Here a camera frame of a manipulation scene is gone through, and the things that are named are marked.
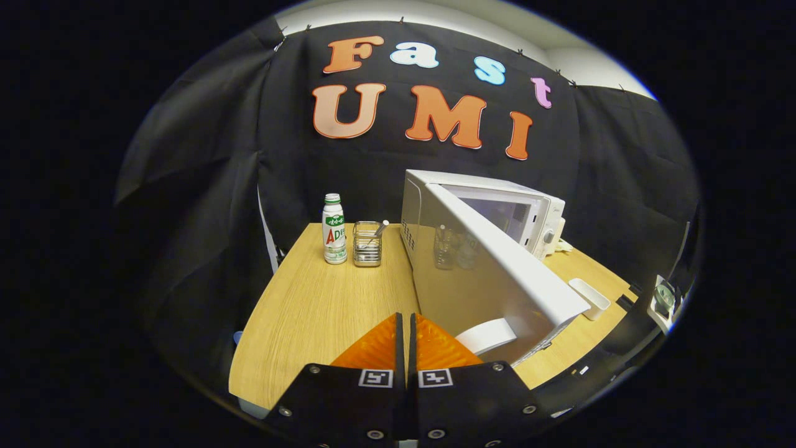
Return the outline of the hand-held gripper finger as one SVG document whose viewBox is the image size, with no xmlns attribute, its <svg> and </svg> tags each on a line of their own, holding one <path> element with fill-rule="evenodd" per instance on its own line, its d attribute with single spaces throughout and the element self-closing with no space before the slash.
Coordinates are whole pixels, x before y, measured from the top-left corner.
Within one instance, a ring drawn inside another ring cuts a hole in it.
<svg viewBox="0 0 796 448">
<path fill-rule="evenodd" d="M 331 364 L 308 363 L 264 424 L 287 447 L 395 447 L 405 392 L 403 320 L 395 313 Z"/>
<path fill-rule="evenodd" d="M 407 422 L 420 447 L 524 447 L 554 425 L 552 409 L 505 361 L 438 361 L 452 338 L 410 316 Z"/>
</svg>

